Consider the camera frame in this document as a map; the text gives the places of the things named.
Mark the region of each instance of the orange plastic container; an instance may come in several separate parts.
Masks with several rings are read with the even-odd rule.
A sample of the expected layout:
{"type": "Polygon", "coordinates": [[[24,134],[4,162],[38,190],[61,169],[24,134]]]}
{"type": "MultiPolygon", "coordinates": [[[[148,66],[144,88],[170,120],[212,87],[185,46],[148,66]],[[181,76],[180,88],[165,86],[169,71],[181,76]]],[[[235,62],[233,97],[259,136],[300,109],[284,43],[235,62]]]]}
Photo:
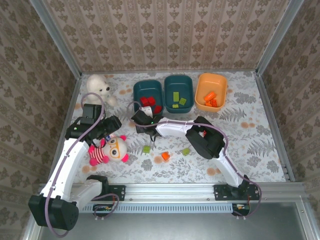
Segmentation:
{"type": "Polygon", "coordinates": [[[218,112],[226,102],[227,79],[218,74],[203,73],[199,77],[195,92],[195,105],[198,109],[207,112],[218,112]],[[206,106],[204,97],[210,92],[215,92],[217,107],[206,106]]]}

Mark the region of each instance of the white teddy bear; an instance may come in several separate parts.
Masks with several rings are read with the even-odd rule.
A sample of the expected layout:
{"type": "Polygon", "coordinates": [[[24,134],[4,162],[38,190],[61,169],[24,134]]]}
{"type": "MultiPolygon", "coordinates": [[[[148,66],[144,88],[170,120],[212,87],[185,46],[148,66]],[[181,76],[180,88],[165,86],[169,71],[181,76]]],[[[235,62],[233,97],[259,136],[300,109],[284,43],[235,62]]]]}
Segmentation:
{"type": "MultiPolygon", "coordinates": [[[[103,75],[93,74],[89,76],[86,82],[86,89],[88,93],[98,94],[110,106],[115,107],[118,105],[116,98],[111,95],[110,86],[103,75]]],[[[89,104],[101,105],[97,96],[88,95],[87,98],[89,104]]]]}

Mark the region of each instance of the orange block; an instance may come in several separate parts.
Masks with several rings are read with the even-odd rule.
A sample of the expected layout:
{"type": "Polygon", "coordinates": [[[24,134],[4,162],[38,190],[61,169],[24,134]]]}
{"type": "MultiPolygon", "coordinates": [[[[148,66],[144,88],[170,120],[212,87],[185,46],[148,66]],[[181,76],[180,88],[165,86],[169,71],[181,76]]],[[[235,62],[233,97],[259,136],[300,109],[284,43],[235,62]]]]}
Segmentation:
{"type": "Polygon", "coordinates": [[[206,102],[209,102],[211,99],[214,99],[217,95],[214,91],[210,92],[207,96],[204,97],[206,102]]]}
{"type": "Polygon", "coordinates": [[[165,162],[169,162],[170,155],[167,151],[163,152],[161,156],[165,162]]]}
{"type": "Polygon", "coordinates": [[[217,100],[212,99],[211,100],[211,105],[212,105],[212,107],[217,108],[218,107],[217,100]]]}

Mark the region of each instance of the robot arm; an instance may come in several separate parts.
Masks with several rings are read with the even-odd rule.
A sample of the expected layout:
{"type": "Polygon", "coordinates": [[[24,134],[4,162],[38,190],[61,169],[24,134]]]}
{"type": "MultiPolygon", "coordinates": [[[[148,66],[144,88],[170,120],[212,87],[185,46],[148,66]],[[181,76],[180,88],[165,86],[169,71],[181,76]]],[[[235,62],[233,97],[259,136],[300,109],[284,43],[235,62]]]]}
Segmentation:
{"type": "Polygon", "coordinates": [[[186,137],[199,155],[206,159],[211,159],[215,163],[229,186],[239,188],[242,185],[243,179],[238,174],[241,176],[244,175],[239,170],[234,170],[231,164],[233,166],[235,166],[235,164],[229,156],[228,159],[231,164],[227,161],[226,156],[223,155],[222,149],[225,147],[224,136],[210,127],[196,125],[196,123],[211,125],[204,117],[199,116],[196,120],[189,121],[174,120],[174,123],[170,123],[173,120],[159,116],[152,118],[147,116],[142,110],[139,110],[132,117],[132,120],[139,125],[162,123],[155,127],[136,127],[138,133],[146,133],[150,135],[150,137],[186,137]]]}
{"type": "Polygon", "coordinates": [[[70,147],[79,136],[97,121],[100,114],[101,105],[85,104],[82,117],[79,117],[67,129],[62,154],[48,183],[42,189],[40,195],[32,195],[28,202],[31,213],[39,226],[48,226],[45,218],[45,202],[51,188],[53,188],[53,191],[48,205],[50,223],[53,228],[64,230],[71,230],[77,222],[79,209],[105,190],[108,181],[101,177],[91,176],[91,179],[85,181],[77,192],[71,194],[76,172],[84,155],[88,152],[89,145],[93,143],[94,139],[105,138],[121,127],[121,122],[116,116],[102,119],[83,139],[80,139],[74,145],[70,154],[66,156],[70,147]],[[57,175],[65,157],[67,159],[59,175],[57,175]],[[52,186],[54,178],[57,178],[57,180],[55,186],[52,186]]]}

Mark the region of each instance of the pink plush doll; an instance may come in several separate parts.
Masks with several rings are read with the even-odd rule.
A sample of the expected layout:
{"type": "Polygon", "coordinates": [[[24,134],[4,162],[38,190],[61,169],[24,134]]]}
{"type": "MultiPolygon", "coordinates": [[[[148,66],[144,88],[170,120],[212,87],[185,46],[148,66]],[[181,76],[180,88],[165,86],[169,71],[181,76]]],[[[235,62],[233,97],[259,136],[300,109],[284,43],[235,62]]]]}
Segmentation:
{"type": "Polygon", "coordinates": [[[105,139],[101,140],[100,146],[90,146],[88,153],[90,155],[90,165],[96,166],[101,163],[126,162],[129,159],[127,154],[127,144],[125,143],[126,136],[112,137],[107,143],[105,139]]]}

